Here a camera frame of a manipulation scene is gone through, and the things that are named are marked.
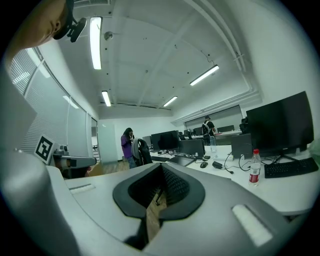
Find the black mesh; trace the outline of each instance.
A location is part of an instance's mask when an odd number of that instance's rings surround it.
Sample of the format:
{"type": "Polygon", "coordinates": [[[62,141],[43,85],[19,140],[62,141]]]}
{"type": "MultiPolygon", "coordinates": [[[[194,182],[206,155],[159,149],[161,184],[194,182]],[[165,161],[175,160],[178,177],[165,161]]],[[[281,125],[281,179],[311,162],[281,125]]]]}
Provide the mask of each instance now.
{"type": "Polygon", "coordinates": [[[162,183],[161,166],[132,183],[128,192],[130,197],[145,208],[148,208],[162,183]]]}
{"type": "Polygon", "coordinates": [[[166,168],[162,168],[162,173],[166,205],[170,206],[184,199],[190,191],[189,184],[166,168]]]}

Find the white ceiling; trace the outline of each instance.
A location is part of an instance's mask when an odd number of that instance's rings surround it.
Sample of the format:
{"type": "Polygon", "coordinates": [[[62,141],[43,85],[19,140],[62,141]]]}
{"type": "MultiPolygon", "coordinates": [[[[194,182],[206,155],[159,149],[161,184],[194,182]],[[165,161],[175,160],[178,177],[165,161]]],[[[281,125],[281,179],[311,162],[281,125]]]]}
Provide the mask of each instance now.
{"type": "Polygon", "coordinates": [[[86,17],[87,26],[77,42],[64,38],[59,45],[79,86],[96,91],[97,104],[107,90],[113,104],[157,108],[177,96],[168,106],[175,109],[182,99],[239,72],[218,32],[183,0],[112,0],[111,5],[75,7],[73,14],[86,17]],[[108,42],[101,38],[101,70],[94,70],[91,60],[92,16],[102,16],[102,35],[115,34],[108,42]],[[214,64],[220,67],[214,75],[190,86],[214,64]]]}

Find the water bottle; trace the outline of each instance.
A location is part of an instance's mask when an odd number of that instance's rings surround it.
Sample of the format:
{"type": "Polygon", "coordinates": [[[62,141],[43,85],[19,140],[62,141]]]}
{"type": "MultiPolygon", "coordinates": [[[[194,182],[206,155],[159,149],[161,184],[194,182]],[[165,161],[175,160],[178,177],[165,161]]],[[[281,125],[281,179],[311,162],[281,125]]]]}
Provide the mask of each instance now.
{"type": "Polygon", "coordinates": [[[261,158],[259,155],[259,149],[253,150],[253,157],[251,159],[250,164],[250,177],[249,177],[249,185],[257,186],[259,182],[260,168],[261,168],[261,158]]]}
{"type": "Polygon", "coordinates": [[[210,147],[211,152],[217,153],[216,138],[214,136],[210,136],[210,147]]]}

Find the purple shirt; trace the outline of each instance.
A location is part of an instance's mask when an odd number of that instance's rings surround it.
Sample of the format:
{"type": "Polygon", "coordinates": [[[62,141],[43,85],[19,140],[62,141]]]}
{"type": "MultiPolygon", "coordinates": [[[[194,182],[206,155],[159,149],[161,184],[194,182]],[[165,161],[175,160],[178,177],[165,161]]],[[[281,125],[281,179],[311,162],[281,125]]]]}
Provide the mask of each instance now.
{"type": "Polygon", "coordinates": [[[121,146],[122,146],[122,151],[123,151],[124,157],[125,158],[132,157],[131,141],[128,140],[125,135],[121,136],[121,146]]]}

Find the woman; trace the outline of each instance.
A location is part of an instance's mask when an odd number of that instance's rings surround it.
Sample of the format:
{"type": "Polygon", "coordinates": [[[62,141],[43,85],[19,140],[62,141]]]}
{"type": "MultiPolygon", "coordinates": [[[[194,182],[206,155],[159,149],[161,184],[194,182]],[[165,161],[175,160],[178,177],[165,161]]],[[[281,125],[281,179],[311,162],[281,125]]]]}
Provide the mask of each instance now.
{"type": "Polygon", "coordinates": [[[131,145],[134,138],[134,132],[131,128],[125,129],[123,135],[121,136],[121,146],[123,155],[129,162],[130,169],[137,167],[134,157],[131,153],[131,145]]]}

